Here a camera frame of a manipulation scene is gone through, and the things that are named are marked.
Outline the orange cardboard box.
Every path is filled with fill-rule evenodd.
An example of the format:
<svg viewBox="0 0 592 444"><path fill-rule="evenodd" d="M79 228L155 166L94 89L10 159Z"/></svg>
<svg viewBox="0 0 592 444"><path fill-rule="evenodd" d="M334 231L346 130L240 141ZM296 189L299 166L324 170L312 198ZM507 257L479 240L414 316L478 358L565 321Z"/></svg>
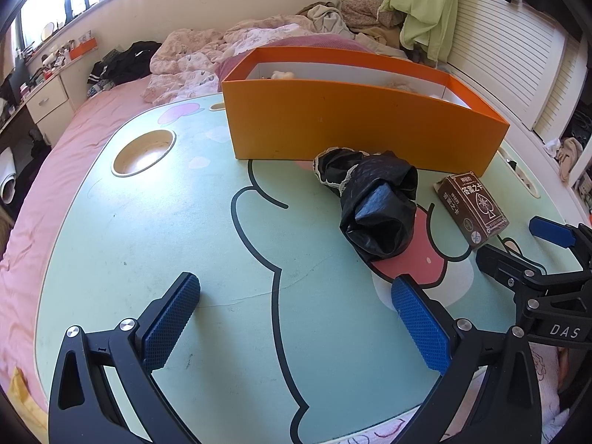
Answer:
<svg viewBox="0 0 592 444"><path fill-rule="evenodd" d="M222 81L238 159L385 150L426 171L483 175L510 124L458 78L372 53L259 47Z"/></svg>

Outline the white bedside drawer cabinet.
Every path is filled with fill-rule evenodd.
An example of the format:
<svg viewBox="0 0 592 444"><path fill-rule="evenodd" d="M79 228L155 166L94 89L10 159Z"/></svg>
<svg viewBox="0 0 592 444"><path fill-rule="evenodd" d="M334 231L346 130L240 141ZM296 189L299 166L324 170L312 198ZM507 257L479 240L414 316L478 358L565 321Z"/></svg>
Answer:
<svg viewBox="0 0 592 444"><path fill-rule="evenodd" d="M75 108L60 75L34 88L26 108L45 140L55 147L71 123Z"/></svg>

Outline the green hanging garment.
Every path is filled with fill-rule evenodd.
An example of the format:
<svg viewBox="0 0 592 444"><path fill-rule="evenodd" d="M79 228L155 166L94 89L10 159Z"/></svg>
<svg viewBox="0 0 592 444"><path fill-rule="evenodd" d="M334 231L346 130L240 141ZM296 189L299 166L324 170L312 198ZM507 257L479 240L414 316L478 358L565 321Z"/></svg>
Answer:
<svg viewBox="0 0 592 444"><path fill-rule="evenodd" d="M406 15L399 32L400 45L413 50L423 47L427 59L447 62L454 40L458 0L383 0L381 11L395 10Z"/></svg>

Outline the pink floral quilt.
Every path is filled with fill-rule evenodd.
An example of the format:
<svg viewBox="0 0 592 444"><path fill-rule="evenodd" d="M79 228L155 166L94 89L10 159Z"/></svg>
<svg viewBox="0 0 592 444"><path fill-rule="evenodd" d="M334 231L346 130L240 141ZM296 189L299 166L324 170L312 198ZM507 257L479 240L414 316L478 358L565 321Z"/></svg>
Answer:
<svg viewBox="0 0 592 444"><path fill-rule="evenodd" d="M217 71L225 61L269 43L315 33L313 23L302 15L244 20L224 32L172 31L151 58L151 78L142 98L161 105L215 93L219 87Z"/></svg>

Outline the beige clothes pile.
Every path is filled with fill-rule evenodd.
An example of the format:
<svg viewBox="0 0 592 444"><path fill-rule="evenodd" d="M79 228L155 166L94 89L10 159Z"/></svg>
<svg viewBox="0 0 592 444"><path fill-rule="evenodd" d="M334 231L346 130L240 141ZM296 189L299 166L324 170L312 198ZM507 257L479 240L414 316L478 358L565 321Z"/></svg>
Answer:
<svg viewBox="0 0 592 444"><path fill-rule="evenodd" d="M305 6L298 14L307 17L318 33L332 33L355 40L383 54L399 50L399 33L406 15L381 9L382 0L330 0Z"/></svg>

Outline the green cartoon lap table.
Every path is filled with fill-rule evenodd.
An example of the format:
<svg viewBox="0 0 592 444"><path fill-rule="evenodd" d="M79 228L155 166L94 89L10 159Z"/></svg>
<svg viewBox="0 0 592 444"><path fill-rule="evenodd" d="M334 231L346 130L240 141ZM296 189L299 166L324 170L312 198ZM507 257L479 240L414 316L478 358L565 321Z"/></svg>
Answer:
<svg viewBox="0 0 592 444"><path fill-rule="evenodd" d="M519 327L514 293L479 270L434 191L438 172L418 174L408 249L367 263L308 162L235 157L222 104L214 94L141 113L79 185L37 317L48 405L70 326L138 318L187 272L200 301L152 377L197 443L396 443L440 374L395 311L393 281L409 275L454 319L496 333ZM557 346L525 336L549 443L590 385L562 369Z"/></svg>

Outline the orange shelf organizer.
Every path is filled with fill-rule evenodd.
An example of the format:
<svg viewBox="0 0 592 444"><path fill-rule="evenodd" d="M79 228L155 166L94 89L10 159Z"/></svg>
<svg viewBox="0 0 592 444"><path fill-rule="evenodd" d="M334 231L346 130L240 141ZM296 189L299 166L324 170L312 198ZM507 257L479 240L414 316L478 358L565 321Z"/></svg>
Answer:
<svg viewBox="0 0 592 444"><path fill-rule="evenodd" d="M86 42L82 42L75 46L71 51L69 51L69 56L71 60L79 58L80 56L86 54L89 51L92 51L94 48L97 47L97 42L95 38L91 38Z"/></svg>

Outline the black plastic bag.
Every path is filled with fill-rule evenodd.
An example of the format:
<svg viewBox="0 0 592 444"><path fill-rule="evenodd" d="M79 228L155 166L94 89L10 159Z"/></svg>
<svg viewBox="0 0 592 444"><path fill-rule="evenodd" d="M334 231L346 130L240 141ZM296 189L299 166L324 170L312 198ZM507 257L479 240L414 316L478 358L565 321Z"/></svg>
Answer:
<svg viewBox="0 0 592 444"><path fill-rule="evenodd" d="M413 239L418 173L393 152L365 157L340 198L339 228L364 262L400 255Z"/></svg>

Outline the black clothes pile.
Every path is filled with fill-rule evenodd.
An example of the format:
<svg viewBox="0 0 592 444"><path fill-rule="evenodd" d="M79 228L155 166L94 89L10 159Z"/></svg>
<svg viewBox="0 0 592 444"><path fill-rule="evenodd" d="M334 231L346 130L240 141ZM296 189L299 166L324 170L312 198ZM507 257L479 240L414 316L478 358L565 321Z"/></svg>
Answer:
<svg viewBox="0 0 592 444"><path fill-rule="evenodd" d="M87 97L150 75L151 58L161 46L155 41L137 41L127 50L113 49L107 53L93 65L88 75Z"/></svg>

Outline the black lace fabric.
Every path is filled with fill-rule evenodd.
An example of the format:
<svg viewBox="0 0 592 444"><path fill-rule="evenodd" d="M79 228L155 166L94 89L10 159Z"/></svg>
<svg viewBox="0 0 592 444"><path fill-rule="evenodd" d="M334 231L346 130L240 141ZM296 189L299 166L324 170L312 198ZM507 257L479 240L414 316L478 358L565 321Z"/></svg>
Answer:
<svg viewBox="0 0 592 444"><path fill-rule="evenodd" d="M313 172L321 185L333 194L342 195L352 171L369 153L348 147L330 147L318 154L312 162Z"/></svg>

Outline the pink bed sheet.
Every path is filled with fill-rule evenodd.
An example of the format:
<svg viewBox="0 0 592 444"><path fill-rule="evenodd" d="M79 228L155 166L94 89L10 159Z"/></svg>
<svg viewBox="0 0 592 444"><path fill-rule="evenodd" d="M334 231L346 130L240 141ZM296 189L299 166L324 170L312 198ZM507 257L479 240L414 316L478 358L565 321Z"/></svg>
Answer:
<svg viewBox="0 0 592 444"><path fill-rule="evenodd" d="M40 293L55 239L79 185L120 126L151 108L151 78L117 85L86 100L41 165L1 259L1 386L22 371L31 397L47 409L34 364Z"/></svg>

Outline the brown playing card box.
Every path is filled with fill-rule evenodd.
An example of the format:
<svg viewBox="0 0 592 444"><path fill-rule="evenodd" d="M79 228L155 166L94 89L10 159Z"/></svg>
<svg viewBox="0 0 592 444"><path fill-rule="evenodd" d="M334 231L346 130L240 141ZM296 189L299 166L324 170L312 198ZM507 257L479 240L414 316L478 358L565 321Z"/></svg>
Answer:
<svg viewBox="0 0 592 444"><path fill-rule="evenodd" d="M472 171L442 178L434 184L434 191L472 249L510 225L493 195Z"/></svg>

